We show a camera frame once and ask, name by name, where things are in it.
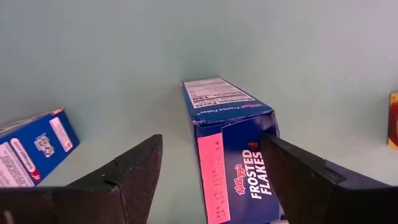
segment light blue backdrop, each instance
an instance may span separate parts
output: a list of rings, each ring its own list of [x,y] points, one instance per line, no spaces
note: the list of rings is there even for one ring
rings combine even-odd
[[[154,133],[149,223],[203,223],[181,80],[220,75],[276,109],[282,137],[398,184],[395,0],[0,0],[0,123],[66,107],[81,139],[65,185]]]

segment frosted flakes box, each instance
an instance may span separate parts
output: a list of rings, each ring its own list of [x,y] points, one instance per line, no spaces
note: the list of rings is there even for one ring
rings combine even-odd
[[[222,78],[183,82],[209,224],[280,219],[279,201],[259,152],[264,133],[279,136],[275,111]]]
[[[0,187],[34,187],[79,140],[63,108],[0,127]]]

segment nutrition facts label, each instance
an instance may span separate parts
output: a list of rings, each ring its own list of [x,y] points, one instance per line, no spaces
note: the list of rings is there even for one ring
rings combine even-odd
[[[185,82],[184,84],[194,108],[255,100],[222,78]]]
[[[0,187],[33,187],[25,168],[8,142],[0,145]]]

